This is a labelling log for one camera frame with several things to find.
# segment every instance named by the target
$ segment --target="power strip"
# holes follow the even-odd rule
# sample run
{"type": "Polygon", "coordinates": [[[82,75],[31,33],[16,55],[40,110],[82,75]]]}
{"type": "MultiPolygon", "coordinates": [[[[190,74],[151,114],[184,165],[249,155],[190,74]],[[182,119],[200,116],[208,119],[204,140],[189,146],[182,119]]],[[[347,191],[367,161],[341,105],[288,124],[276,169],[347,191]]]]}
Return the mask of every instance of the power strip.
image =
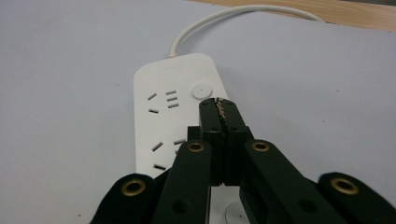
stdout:
{"type": "MultiPolygon", "coordinates": [[[[209,97],[228,99],[216,66],[207,55],[166,59],[136,72],[134,131],[139,174],[154,178],[172,166],[180,144],[187,140],[187,127],[199,125],[198,104],[209,97]]],[[[210,223],[248,223],[238,190],[212,188],[210,223]]]]}

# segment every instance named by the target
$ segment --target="white table surface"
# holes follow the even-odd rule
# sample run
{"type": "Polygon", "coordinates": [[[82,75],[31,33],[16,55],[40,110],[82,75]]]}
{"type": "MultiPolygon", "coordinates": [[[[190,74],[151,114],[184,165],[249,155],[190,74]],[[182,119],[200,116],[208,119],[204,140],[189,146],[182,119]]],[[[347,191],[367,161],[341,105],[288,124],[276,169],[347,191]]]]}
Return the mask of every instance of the white table surface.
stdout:
{"type": "MultiPolygon", "coordinates": [[[[134,72],[222,7],[184,1],[0,3],[0,223],[89,223],[135,171],[134,72]]],[[[215,61],[255,137],[306,176],[342,172],[396,205],[396,34],[248,13],[180,53],[215,61]]]]}

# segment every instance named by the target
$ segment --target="round button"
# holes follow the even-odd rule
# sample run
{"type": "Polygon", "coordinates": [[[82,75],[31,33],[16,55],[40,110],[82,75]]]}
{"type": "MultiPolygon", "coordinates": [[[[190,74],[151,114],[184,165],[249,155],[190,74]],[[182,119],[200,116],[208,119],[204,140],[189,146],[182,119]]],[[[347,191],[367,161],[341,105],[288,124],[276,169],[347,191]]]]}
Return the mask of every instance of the round button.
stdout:
{"type": "Polygon", "coordinates": [[[207,83],[200,83],[192,88],[191,94],[195,100],[203,101],[212,96],[212,87],[207,83]]]}

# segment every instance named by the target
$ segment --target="white cable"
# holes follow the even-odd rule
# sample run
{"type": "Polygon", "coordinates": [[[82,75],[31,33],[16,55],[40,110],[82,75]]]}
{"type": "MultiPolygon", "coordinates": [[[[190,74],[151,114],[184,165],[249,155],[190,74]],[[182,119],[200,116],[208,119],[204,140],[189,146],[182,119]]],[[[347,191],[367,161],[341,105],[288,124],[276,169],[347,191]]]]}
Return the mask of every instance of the white cable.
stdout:
{"type": "Polygon", "coordinates": [[[231,15],[235,15],[235,14],[239,14],[239,13],[243,13],[243,12],[249,12],[249,11],[272,11],[272,12],[281,12],[281,13],[288,13],[291,15],[295,15],[295,16],[299,16],[311,21],[321,21],[324,22],[321,18],[296,9],[296,8],[292,8],[292,7],[278,7],[278,6],[267,6],[267,5],[250,5],[250,6],[241,6],[241,7],[230,7],[227,9],[224,9],[222,11],[216,12],[212,15],[209,15],[207,17],[204,17],[200,20],[198,20],[195,23],[192,23],[191,25],[189,25],[188,27],[186,27],[184,30],[182,30],[177,37],[175,38],[171,50],[169,52],[168,58],[174,58],[177,57],[177,49],[178,46],[180,45],[181,41],[183,40],[184,37],[186,37],[186,35],[188,35],[189,33],[191,33],[192,31],[194,31],[195,29],[197,29],[198,27],[216,20],[218,18],[224,17],[224,16],[231,16],[231,15]]]}

